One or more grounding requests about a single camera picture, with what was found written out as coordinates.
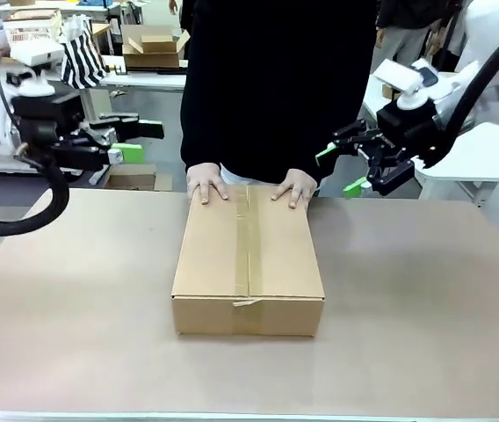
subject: black jacket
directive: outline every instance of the black jacket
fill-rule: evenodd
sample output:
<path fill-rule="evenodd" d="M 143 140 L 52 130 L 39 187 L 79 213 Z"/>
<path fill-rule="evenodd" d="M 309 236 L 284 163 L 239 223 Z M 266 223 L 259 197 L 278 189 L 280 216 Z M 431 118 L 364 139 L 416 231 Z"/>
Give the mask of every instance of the black jacket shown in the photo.
<path fill-rule="evenodd" d="M 446 15 L 449 0 L 382 0 L 377 26 L 419 29 Z"/>
<path fill-rule="evenodd" d="M 291 168 L 333 171 L 315 154 L 352 123 L 365 93 L 375 0 L 197 0 L 181 107 L 187 167 L 224 164 L 280 183 Z"/>

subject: blue object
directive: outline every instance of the blue object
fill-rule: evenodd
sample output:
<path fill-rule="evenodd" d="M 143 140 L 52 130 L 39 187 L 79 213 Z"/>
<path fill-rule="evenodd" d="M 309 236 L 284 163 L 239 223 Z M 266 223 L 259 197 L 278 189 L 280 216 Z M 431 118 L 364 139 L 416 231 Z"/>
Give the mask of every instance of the blue object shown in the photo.
<path fill-rule="evenodd" d="M 105 6 L 109 7 L 112 5 L 112 0 L 105 0 L 105 3 L 103 3 L 103 0 L 82 0 L 80 3 L 78 3 L 78 6 Z"/>

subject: black and white striped bag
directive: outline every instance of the black and white striped bag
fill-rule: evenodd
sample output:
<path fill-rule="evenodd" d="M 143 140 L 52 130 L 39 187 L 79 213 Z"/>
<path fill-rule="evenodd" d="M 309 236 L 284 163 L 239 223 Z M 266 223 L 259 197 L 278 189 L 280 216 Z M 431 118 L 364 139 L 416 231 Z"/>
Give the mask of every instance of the black and white striped bag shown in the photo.
<path fill-rule="evenodd" d="M 84 26 L 81 35 L 73 40 L 62 42 L 61 80 L 78 90 L 93 88 L 107 76 L 103 58 L 93 42 L 91 30 Z"/>

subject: person's right hand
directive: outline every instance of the person's right hand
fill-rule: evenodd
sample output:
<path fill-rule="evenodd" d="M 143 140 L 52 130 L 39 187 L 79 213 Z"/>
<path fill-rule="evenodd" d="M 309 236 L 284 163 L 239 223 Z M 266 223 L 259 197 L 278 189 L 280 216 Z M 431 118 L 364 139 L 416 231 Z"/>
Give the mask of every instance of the person's right hand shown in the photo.
<path fill-rule="evenodd" d="M 195 189 L 200 189 L 200 203 L 208 204 L 209 190 L 212 186 L 222 199 L 228 199 L 226 184 L 221 177 L 221 168 L 215 163 L 202 163 L 189 167 L 187 170 L 187 196 L 193 199 Z"/>
<path fill-rule="evenodd" d="M 384 34 L 386 32 L 385 28 L 379 28 L 376 31 L 376 43 L 374 44 L 376 48 L 382 48 L 382 41 L 384 40 Z"/>
<path fill-rule="evenodd" d="M 170 7 L 170 13 L 175 15 L 177 13 L 177 2 L 176 0 L 170 0 L 168 3 L 168 7 Z"/>

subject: floor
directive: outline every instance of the floor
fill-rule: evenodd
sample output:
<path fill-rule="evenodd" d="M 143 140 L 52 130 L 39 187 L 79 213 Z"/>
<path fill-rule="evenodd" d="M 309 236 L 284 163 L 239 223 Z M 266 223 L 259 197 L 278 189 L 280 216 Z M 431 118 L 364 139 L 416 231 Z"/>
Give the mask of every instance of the floor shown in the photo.
<path fill-rule="evenodd" d="M 131 91 L 113 99 L 115 111 L 141 111 L 142 118 L 162 120 L 165 125 L 163 140 L 140 140 L 145 147 L 147 161 L 156 163 L 158 172 L 173 177 L 173 190 L 185 192 L 184 166 L 179 156 L 181 127 L 179 107 L 181 94 Z M 340 157 L 334 174 L 322 188 L 321 196 L 341 197 L 342 187 L 363 177 L 365 161 L 359 157 Z M 78 181 L 74 187 L 89 187 L 87 180 Z M 0 219 L 21 218 L 26 210 L 46 190 L 45 183 L 34 176 L 0 175 Z M 390 195 L 392 198 L 417 198 L 421 192 L 415 180 L 410 180 Z"/>

